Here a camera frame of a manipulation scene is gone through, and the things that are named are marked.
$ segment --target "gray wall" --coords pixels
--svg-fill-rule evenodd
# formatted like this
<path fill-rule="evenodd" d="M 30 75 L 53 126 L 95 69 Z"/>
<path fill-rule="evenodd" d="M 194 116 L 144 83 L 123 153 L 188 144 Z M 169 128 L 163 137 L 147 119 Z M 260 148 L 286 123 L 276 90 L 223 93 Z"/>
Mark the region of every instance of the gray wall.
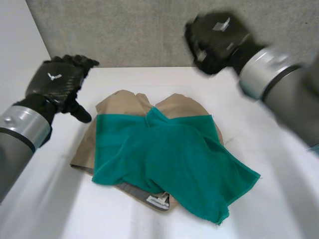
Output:
<path fill-rule="evenodd" d="M 51 56 L 101 67 L 189 66 L 183 27 L 199 12 L 234 9 L 259 40 L 309 62 L 319 50 L 318 0 L 27 0 Z"/>

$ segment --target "gray robot arm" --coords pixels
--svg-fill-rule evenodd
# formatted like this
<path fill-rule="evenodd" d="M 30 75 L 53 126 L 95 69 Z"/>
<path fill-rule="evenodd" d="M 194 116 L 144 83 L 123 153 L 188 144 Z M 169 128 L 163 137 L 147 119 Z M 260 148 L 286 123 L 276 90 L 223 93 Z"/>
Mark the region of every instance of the gray robot arm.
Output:
<path fill-rule="evenodd" d="M 0 117 L 0 202 L 51 132 L 38 112 L 12 106 Z"/>
<path fill-rule="evenodd" d="M 303 67 L 281 50 L 256 43 L 231 12 L 200 15 L 186 25 L 194 64 L 208 75 L 233 67 L 243 93 L 261 100 L 319 154 L 319 57 Z"/>
<path fill-rule="evenodd" d="M 305 68 L 279 49 L 267 47 L 243 67 L 239 85 L 319 154 L 318 73 L 319 57 Z"/>
<path fill-rule="evenodd" d="M 50 139 L 56 113 L 91 121 L 76 97 L 89 70 L 98 64 L 79 55 L 45 61 L 27 87 L 25 99 L 0 116 L 0 203 L 35 151 Z"/>

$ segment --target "green towel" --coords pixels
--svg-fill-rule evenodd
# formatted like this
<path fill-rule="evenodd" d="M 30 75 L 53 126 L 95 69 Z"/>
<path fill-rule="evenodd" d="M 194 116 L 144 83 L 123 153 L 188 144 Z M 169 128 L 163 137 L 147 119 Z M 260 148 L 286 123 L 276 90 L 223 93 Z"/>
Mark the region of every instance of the green towel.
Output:
<path fill-rule="evenodd" d="M 219 143 L 212 116 L 168 119 L 156 108 L 146 117 L 98 115 L 95 183 L 166 191 L 191 213 L 220 224 L 227 206 L 259 177 Z"/>

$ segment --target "white tabletop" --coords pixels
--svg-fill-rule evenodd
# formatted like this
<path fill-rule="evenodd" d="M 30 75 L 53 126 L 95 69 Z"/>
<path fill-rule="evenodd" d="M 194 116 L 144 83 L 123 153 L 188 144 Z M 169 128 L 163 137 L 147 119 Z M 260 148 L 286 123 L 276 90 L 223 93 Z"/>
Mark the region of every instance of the white tabletop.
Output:
<path fill-rule="evenodd" d="M 0 206 L 1 239 L 314 239 L 319 230 L 319 159 L 240 94 L 232 71 L 207 78 L 193 68 L 98 68 L 78 101 L 95 105 L 115 91 L 144 93 L 152 104 L 173 93 L 210 112 L 225 147 L 261 174 L 220 225 L 183 207 L 159 213 L 69 166 L 87 125 L 57 115 L 49 143 L 36 152 Z M 0 96 L 0 104 L 8 105 Z"/>

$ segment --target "white label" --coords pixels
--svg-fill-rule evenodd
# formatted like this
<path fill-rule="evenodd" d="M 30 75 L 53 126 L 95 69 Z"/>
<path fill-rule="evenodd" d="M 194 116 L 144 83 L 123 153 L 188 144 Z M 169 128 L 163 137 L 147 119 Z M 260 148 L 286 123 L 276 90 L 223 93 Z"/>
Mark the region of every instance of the white label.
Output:
<path fill-rule="evenodd" d="M 163 209 L 169 209 L 169 204 L 165 203 L 165 200 L 167 198 L 167 196 L 165 196 L 165 200 L 163 200 L 163 198 L 155 198 L 152 196 L 149 196 L 146 201 L 148 201 L 149 203 L 152 203 L 153 205 L 159 207 L 159 208 L 163 208 Z"/>

